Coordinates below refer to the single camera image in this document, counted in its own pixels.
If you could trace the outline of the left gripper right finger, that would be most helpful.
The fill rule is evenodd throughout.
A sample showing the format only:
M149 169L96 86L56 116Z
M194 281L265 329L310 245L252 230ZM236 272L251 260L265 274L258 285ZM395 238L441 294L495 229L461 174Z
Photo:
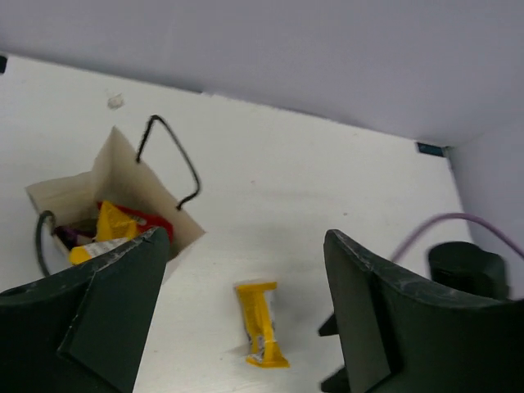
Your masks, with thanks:
M324 392L520 392L523 303L441 285L343 232L323 244L343 366Z

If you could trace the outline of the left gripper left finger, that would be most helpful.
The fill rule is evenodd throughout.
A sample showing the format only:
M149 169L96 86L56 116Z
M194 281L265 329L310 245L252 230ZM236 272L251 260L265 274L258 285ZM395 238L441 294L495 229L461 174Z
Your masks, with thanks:
M1 294L3 392L131 392L169 256L153 228Z

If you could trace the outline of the red candy packet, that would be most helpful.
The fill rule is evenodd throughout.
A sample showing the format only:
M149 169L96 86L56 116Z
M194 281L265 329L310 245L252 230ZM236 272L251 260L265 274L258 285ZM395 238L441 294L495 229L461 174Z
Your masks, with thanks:
M151 228L163 228L169 241L173 241L173 225L159 215L150 215L126 206L115 205L110 201L97 203L97 242L119 238L132 239Z

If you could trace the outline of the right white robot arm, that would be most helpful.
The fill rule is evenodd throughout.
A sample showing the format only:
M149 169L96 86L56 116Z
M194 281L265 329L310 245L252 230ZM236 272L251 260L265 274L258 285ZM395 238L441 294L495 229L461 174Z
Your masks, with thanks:
M427 252L431 280L495 300L509 298L504 259L469 242L445 242Z

